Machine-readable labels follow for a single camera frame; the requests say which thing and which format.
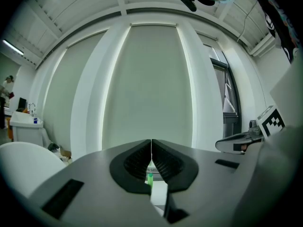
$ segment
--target cable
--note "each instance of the cable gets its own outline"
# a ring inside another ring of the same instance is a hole
[[[240,36],[238,37],[237,42],[240,40],[240,37],[244,34],[244,32],[245,32],[245,22],[246,22],[246,19],[248,18],[248,16],[250,15],[250,13],[252,12],[252,10],[254,9],[254,7],[256,6],[257,3],[258,3],[258,1],[256,1],[256,3],[254,4],[254,6],[252,6],[252,8],[251,8],[251,10],[249,11],[249,13],[246,15],[246,17],[245,17],[245,19],[244,19],[244,28],[243,28],[242,33],[241,33]]]

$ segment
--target red object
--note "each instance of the red object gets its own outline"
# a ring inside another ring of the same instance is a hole
[[[14,97],[15,96],[15,94],[13,93],[13,92],[11,92],[10,94],[9,94],[9,99],[11,99],[12,97]]]

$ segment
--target white ceiling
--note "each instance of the white ceiling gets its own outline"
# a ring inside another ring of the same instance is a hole
[[[240,34],[244,19],[256,0],[235,0],[234,3],[205,6],[196,2],[194,14],[211,18],[232,33]],[[18,57],[22,63],[36,67],[51,49],[83,20],[102,17],[114,12],[127,14],[128,9],[167,8],[192,13],[180,0],[26,0],[8,24],[3,38],[24,52],[21,57],[3,44],[0,51],[9,57]],[[259,4],[246,19],[241,40],[253,48],[268,33],[264,14]]]

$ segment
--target ceiling light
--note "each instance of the ceiling light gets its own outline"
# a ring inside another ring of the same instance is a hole
[[[7,40],[3,40],[4,44],[6,44],[8,47],[12,48],[14,51],[18,52],[20,55],[23,55],[24,53],[22,51],[20,51],[18,48],[16,48],[15,46],[13,46],[10,42],[8,42]]]

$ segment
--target window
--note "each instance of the window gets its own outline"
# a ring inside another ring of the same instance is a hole
[[[241,133],[241,106],[236,83],[224,53],[216,40],[198,34],[214,66],[222,100],[223,137]]]

